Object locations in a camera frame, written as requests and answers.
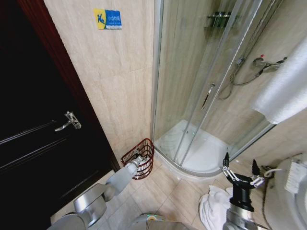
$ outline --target wall sign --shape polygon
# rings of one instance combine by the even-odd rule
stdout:
[[[121,29],[121,18],[119,11],[94,8],[94,16],[99,30]]]

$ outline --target shower hose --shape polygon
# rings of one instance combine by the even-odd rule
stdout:
[[[252,81],[254,81],[257,77],[259,77],[259,76],[263,73],[263,71],[264,71],[267,67],[271,66],[271,64],[265,65],[259,72],[257,72],[257,73],[255,74],[255,76],[254,76],[252,79],[250,79],[250,80],[248,80],[248,81],[245,81],[245,82],[242,82],[242,83],[236,83],[236,82],[235,82],[235,80],[236,80],[236,74],[237,74],[238,70],[240,69],[240,66],[241,66],[240,64],[237,65],[237,68],[236,68],[235,72],[234,72],[234,73],[232,74],[232,76],[230,77],[229,83],[220,91],[220,93],[219,93],[219,99],[220,99],[220,100],[225,100],[225,99],[227,99],[228,97],[230,97],[230,95],[232,94],[232,91],[233,91],[233,88],[234,88],[235,85],[236,85],[236,86],[244,86],[244,85],[247,85],[247,84],[251,83]],[[221,94],[225,91],[225,89],[226,89],[228,86],[230,86],[230,90],[229,90],[228,95],[227,95],[226,97],[221,97]]]

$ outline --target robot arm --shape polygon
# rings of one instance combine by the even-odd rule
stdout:
[[[143,158],[138,156],[112,175],[106,184],[95,184],[86,190],[74,200],[75,212],[66,214],[48,230],[88,229],[103,216],[106,211],[106,202],[124,190],[136,174],[142,160]]]

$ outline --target door lever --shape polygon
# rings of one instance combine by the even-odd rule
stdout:
[[[63,124],[61,127],[56,128],[54,131],[58,132],[61,131],[63,129],[65,129],[67,126],[69,126],[70,124],[73,124],[73,126],[75,127],[75,129],[79,129],[81,128],[81,124],[78,121],[78,119],[75,117],[75,115],[71,112],[68,112],[65,114],[65,116],[68,118],[68,122],[66,124]]]

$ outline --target white cable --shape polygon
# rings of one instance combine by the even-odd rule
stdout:
[[[264,175],[264,177],[271,177],[272,172],[276,172],[276,171],[285,171],[285,169],[270,169],[270,170],[266,171],[263,175]]]

